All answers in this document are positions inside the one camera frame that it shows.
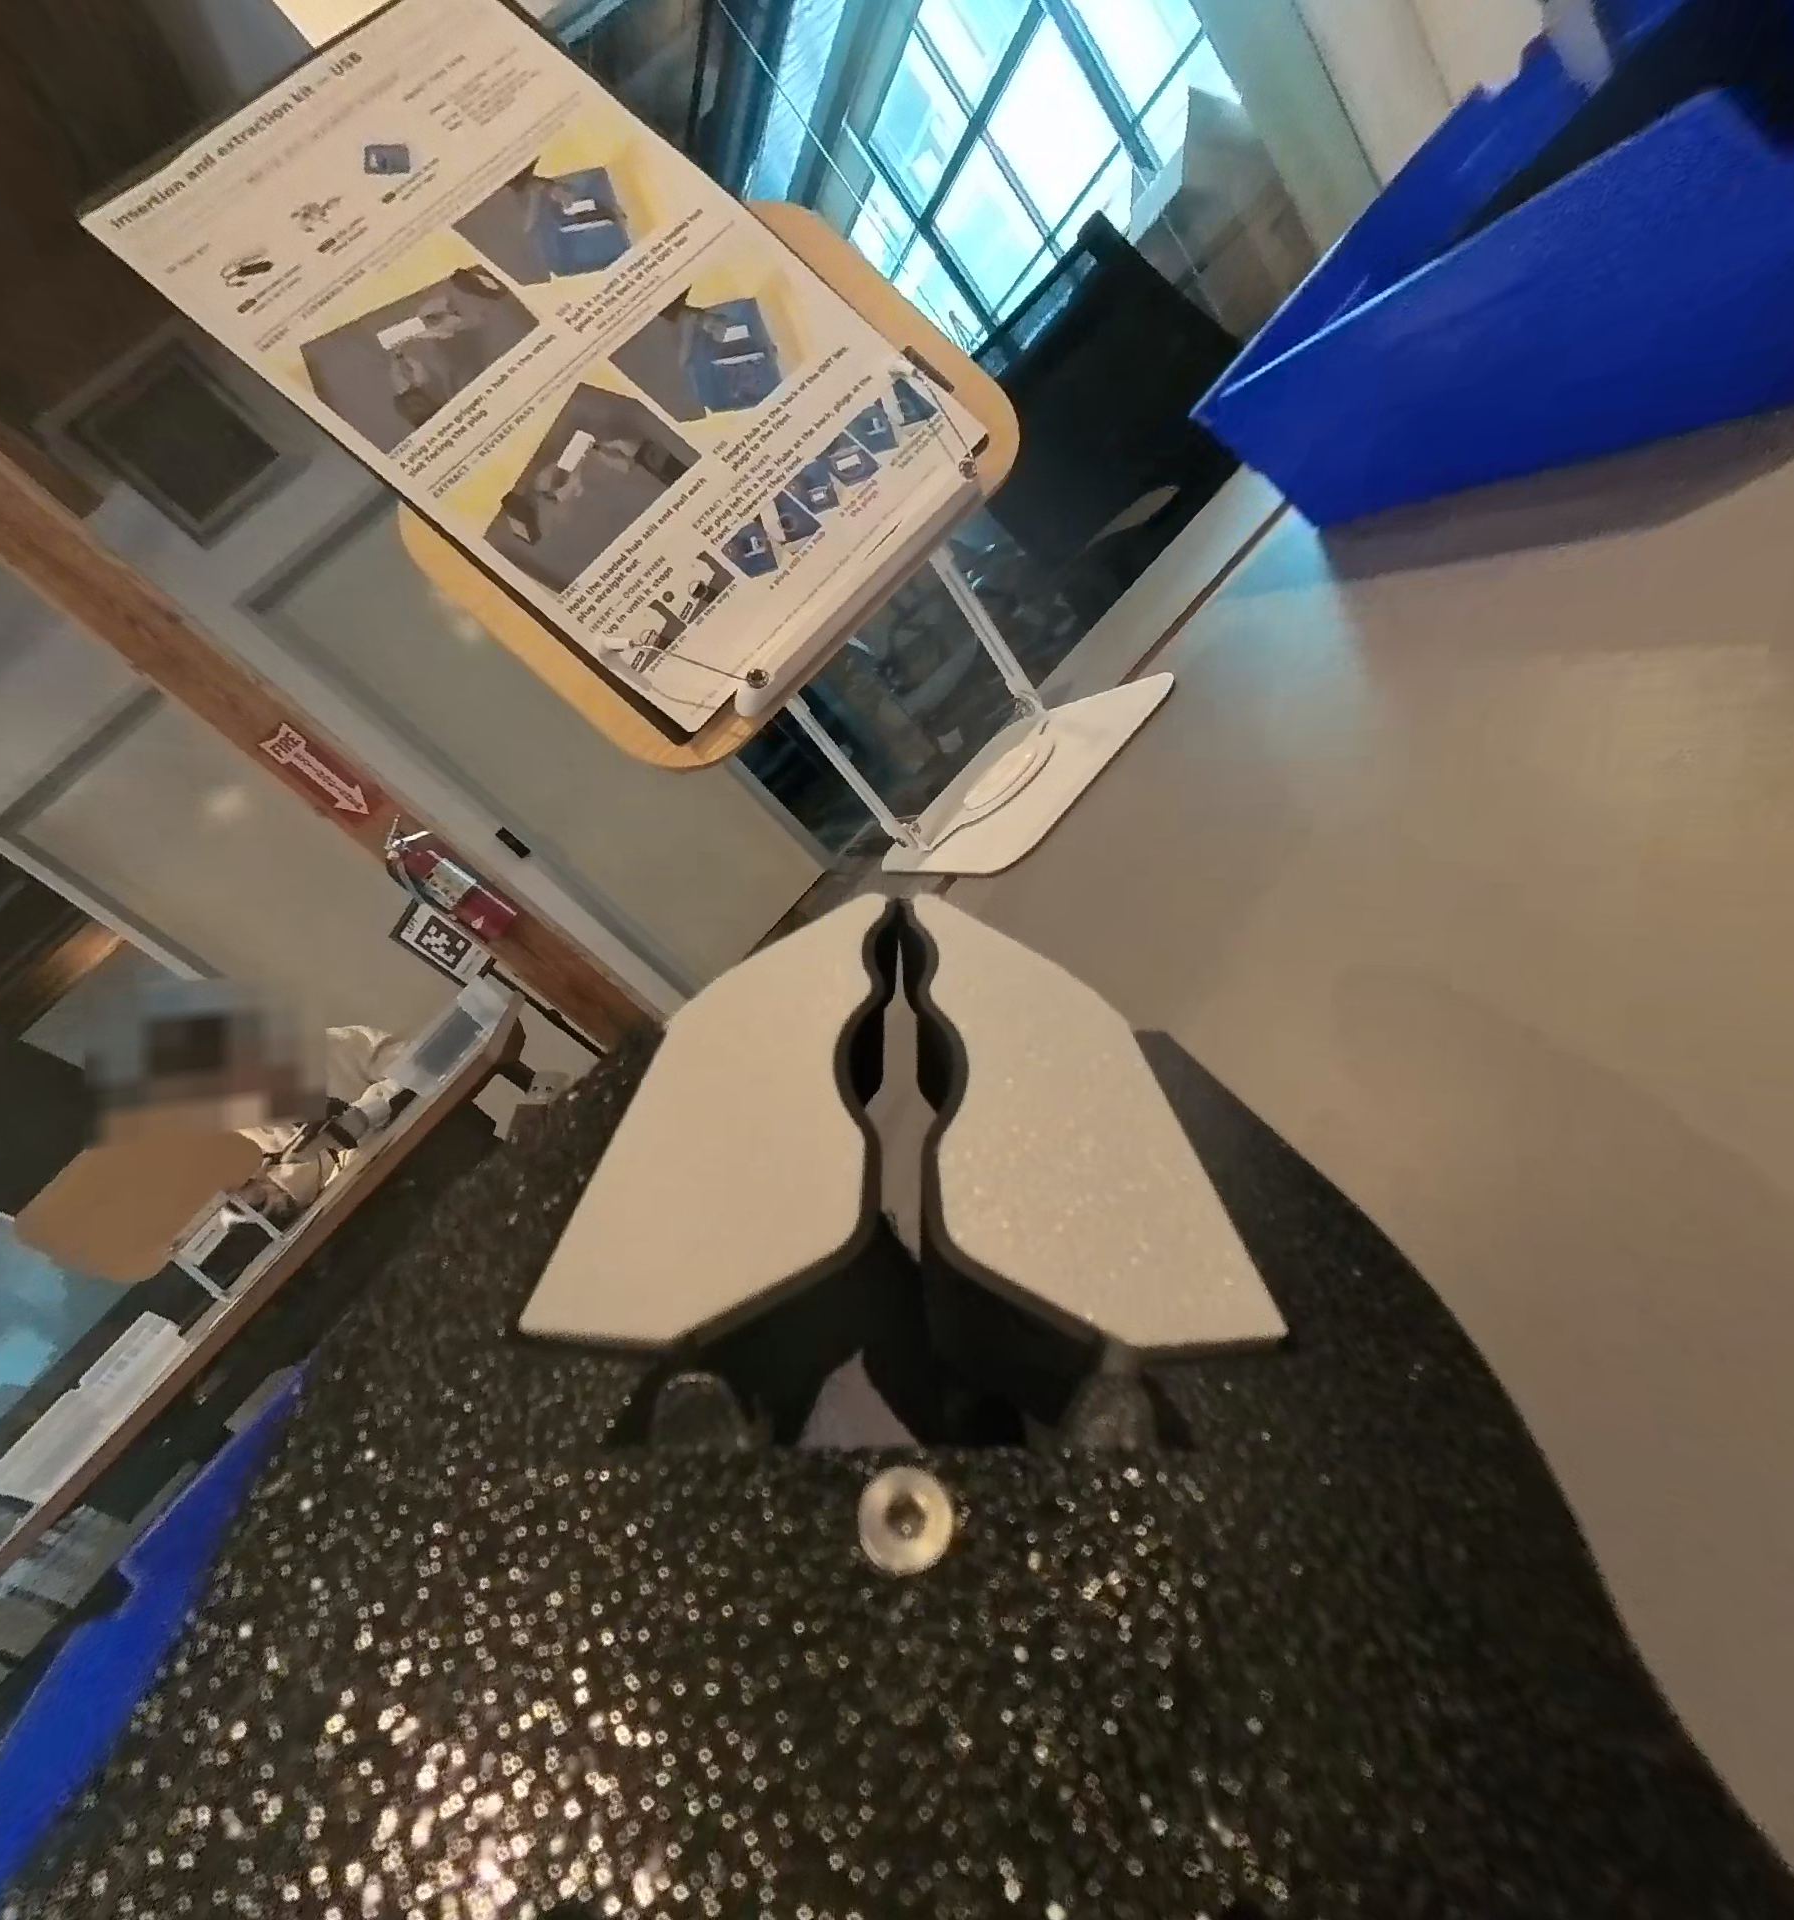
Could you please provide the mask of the black white marker tag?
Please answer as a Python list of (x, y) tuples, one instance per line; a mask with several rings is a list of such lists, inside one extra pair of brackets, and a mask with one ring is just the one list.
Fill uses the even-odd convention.
[(460, 986), (483, 978), (492, 964), (489, 950), (473, 931), (421, 897), (405, 902), (391, 937), (435, 974)]

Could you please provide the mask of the blue plastic bin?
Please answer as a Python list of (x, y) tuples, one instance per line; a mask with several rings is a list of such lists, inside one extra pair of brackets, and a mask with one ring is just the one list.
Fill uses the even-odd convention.
[(1200, 396), (1338, 525), (1794, 406), (1794, 1), (1544, 4)]
[(187, 1633), (308, 1374), (304, 1361), (286, 1368), (256, 1413), (139, 1533), (116, 1565), (118, 1600), (68, 1631), (0, 1737), (0, 1898), (58, 1815), (109, 1763)]

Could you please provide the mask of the red wall sign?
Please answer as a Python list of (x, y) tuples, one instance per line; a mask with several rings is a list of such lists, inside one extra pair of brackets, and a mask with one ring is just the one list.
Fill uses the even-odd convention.
[(321, 740), (290, 724), (265, 736), (258, 753), (334, 818), (365, 821), (382, 805), (382, 796), (369, 779), (331, 755)]

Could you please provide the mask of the red fire extinguisher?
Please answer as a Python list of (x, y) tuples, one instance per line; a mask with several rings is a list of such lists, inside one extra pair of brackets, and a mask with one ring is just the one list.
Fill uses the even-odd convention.
[(391, 877), (435, 913), (450, 920), (483, 945), (507, 937), (523, 917), (484, 876), (471, 868), (435, 829), (392, 815), (385, 847)]

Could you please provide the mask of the paned window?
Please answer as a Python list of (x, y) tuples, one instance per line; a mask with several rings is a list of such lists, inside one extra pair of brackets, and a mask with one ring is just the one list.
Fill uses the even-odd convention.
[(1190, 1), (924, 1), (861, 138), (850, 239), (967, 349), (1092, 217), (1124, 234), (1194, 91), (1240, 93)]

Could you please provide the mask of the instruction sign on stand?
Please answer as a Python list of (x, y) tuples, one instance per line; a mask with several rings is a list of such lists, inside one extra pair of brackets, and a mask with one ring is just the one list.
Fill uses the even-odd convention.
[[(78, 224), (391, 488), (430, 581), (625, 755), (707, 771), (785, 713), (886, 871), (1004, 873), (1177, 687), (1042, 694), (955, 553), (1021, 447), (1001, 383), (517, 4), (357, 16)], [(923, 576), (1006, 718), (900, 814), (811, 684)]]

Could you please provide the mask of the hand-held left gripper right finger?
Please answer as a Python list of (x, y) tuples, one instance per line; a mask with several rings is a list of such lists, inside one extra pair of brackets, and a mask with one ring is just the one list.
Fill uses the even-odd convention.
[(933, 1225), (979, 1281), (1131, 1351), (1288, 1337), (1128, 1020), (1049, 956), (912, 902), (920, 1032), (940, 1033)]

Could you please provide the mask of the black cabinet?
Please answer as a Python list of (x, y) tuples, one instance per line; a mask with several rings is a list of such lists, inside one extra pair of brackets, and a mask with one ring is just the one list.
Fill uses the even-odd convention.
[(1104, 214), (986, 338), (1021, 444), (989, 499), (1033, 558), (1075, 564), (1108, 533), (1181, 525), (1240, 460), (1199, 408), (1245, 342)]

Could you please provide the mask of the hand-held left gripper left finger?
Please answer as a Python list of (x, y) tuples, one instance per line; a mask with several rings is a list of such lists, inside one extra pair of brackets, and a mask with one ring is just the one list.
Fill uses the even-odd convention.
[(672, 1016), (519, 1332), (719, 1336), (857, 1257), (881, 1217), (870, 1104), (899, 980), (900, 903), (862, 893)]

